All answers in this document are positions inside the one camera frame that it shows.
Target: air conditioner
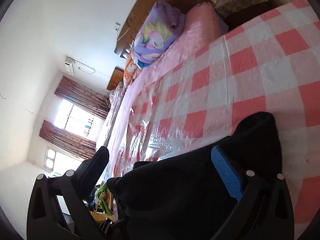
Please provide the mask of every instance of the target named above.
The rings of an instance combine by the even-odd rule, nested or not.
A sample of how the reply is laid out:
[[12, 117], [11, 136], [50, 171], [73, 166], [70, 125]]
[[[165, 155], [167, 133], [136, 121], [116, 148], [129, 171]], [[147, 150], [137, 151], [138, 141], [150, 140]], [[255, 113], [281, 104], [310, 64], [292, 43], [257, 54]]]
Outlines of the air conditioner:
[[74, 76], [75, 75], [75, 61], [74, 61], [74, 59], [66, 57], [64, 64], [66, 65], [67, 73], [71, 76]]

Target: curtain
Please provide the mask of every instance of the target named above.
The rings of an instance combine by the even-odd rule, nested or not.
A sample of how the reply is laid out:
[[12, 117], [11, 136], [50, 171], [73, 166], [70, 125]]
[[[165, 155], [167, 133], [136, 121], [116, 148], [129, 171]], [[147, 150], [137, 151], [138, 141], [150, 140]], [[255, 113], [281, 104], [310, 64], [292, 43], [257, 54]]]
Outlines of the curtain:
[[83, 159], [91, 159], [96, 153], [96, 143], [44, 120], [39, 136], [57, 147]]
[[99, 117], [106, 119], [110, 110], [110, 101], [104, 95], [63, 76], [55, 95], [68, 100], [81, 109]]

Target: wooden headboard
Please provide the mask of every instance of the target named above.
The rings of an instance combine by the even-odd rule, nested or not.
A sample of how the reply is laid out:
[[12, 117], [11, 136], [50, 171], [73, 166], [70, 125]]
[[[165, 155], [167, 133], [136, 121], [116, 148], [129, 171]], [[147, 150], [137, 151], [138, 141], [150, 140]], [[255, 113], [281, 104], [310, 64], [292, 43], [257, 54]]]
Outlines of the wooden headboard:
[[198, 3], [207, 2], [209, 0], [137, 0], [119, 33], [119, 39], [115, 50], [117, 55], [127, 59], [132, 41], [135, 39], [154, 3], [157, 1], [166, 1], [173, 7], [180, 9], [181, 12], [187, 13]]

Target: purple floral blanket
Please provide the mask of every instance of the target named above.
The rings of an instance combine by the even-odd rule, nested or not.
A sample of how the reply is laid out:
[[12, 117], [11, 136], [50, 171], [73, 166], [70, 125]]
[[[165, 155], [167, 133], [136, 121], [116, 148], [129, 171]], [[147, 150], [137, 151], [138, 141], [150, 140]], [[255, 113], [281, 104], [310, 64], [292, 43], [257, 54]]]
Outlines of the purple floral blanket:
[[166, 2], [156, 2], [139, 30], [132, 59], [140, 67], [153, 63], [180, 36], [186, 15]]

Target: black fabric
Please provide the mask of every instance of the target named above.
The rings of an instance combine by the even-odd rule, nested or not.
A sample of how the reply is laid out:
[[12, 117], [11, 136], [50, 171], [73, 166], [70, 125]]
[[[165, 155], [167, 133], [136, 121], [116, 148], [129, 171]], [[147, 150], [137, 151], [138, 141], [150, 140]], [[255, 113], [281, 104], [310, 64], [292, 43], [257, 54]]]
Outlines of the black fabric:
[[282, 171], [275, 119], [259, 112], [244, 119], [232, 136], [109, 179], [118, 209], [128, 217], [131, 240], [207, 240], [217, 232], [237, 201], [211, 162], [215, 145], [260, 176]]

